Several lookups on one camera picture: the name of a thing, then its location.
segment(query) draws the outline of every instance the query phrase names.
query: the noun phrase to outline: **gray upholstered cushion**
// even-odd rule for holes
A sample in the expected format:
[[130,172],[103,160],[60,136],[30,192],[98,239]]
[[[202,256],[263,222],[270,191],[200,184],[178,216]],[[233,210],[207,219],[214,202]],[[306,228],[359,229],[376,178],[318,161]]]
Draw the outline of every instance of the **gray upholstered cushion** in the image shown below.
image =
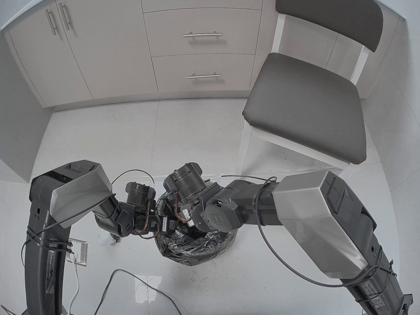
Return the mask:
[[269,54],[243,115],[251,126],[340,160],[354,164],[366,160],[356,86],[313,64]]
[[276,0],[276,11],[319,24],[372,51],[382,35],[382,10],[375,0]]

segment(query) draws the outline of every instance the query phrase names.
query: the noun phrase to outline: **white power cord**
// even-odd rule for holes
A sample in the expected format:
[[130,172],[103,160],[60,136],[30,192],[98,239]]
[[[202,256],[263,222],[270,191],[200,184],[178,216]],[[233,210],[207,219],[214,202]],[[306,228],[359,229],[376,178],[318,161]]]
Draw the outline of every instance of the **white power cord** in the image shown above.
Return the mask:
[[79,293],[79,287],[80,287],[79,276],[77,275],[76,259],[77,259],[77,253],[71,253],[70,254],[70,261],[73,264],[74,274],[76,275],[77,289],[76,289],[76,293],[74,293],[73,297],[70,300],[70,304],[68,306],[68,315],[71,315],[71,305],[73,304],[74,299],[76,298],[77,294]]

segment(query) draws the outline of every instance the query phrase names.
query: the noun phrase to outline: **gray chair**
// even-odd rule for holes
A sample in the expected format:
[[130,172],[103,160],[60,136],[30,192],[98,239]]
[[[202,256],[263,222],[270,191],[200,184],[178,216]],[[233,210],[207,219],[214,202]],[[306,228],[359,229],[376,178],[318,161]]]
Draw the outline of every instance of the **gray chair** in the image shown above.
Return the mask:
[[[366,136],[356,83],[382,35],[375,0],[276,0],[271,54],[245,105],[236,171],[242,174],[251,136],[344,169],[366,160]],[[279,54],[286,15],[331,29],[363,45],[352,77]]]

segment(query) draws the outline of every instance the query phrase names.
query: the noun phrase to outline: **black plastic bag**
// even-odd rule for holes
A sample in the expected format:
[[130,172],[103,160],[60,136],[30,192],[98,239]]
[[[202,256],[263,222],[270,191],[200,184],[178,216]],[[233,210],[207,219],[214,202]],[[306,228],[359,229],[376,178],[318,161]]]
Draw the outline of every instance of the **black plastic bag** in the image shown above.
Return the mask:
[[[164,193],[156,202],[160,215],[174,215],[173,195]],[[160,253],[177,263],[194,266],[216,258],[225,252],[235,241],[237,230],[225,233],[220,231],[202,232],[195,226],[188,227],[177,221],[178,226],[169,234],[159,234],[155,238]]]

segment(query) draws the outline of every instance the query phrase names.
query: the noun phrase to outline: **drawer handle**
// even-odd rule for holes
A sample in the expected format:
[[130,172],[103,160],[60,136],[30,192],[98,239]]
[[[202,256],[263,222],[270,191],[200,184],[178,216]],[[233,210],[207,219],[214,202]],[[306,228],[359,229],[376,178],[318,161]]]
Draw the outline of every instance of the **drawer handle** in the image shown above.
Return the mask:
[[216,33],[216,30],[213,33],[203,33],[203,34],[193,34],[191,31],[189,34],[182,35],[183,37],[199,37],[199,36],[222,36],[222,33]]
[[53,21],[51,20],[50,14],[52,14],[52,12],[50,10],[46,9],[45,10],[45,13],[47,13],[48,22],[50,23],[50,27],[51,27],[52,33],[55,36],[55,34],[56,34],[55,31],[57,30],[57,27],[54,27]]
[[63,15],[64,24],[66,25],[67,30],[70,30],[70,22],[67,22],[66,13],[64,12],[64,7],[66,7],[66,5],[63,5],[62,3],[59,3],[59,5],[61,9],[61,14]]
[[213,75],[198,75],[196,76],[194,73],[192,76],[187,76],[188,79],[192,78],[209,78],[209,77],[221,77],[222,75],[216,75],[216,72],[213,72]]

